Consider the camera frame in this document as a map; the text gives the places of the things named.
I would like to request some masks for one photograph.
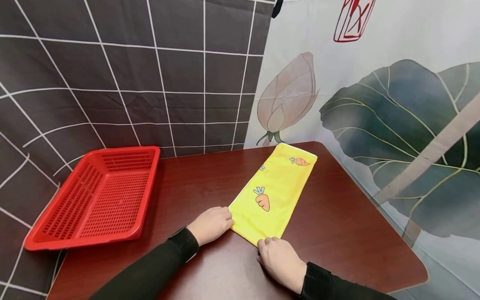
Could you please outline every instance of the person's right hand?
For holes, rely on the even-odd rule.
[[[307,264],[299,258],[292,245],[275,237],[258,240],[257,245],[260,254],[257,261],[278,283],[300,295]]]
[[[212,207],[201,213],[187,229],[197,239],[198,246],[218,239],[233,226],[232,213],[228,207]]]

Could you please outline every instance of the yellow towel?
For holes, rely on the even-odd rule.
[[[232,230],[253,245],[266,237],[282,237],[317,156],[278,144],[230,204]]]

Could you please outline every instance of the curtain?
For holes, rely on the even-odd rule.
[[[325,145],[429,271],[399,299],[480,299],[478,8],[286,0],[271,22],[245,147]]]
[[[0,299],[43,298],[62,256],[23,240],[87,152],[242,149],[274,1],[0,4]]]

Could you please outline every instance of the black sleeve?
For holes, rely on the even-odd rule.
[[[154,300],[198,249],[197,240],[184,228],[112,278],[90,300]]]
[[[307,264],[301,300],[395,300],[374,289],[332,275],[329,271]]]

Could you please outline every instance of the basket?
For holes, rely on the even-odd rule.
[[[27,235],[27,250],[56,250],[140,237],[158,147],[101,149],[77,164]]]

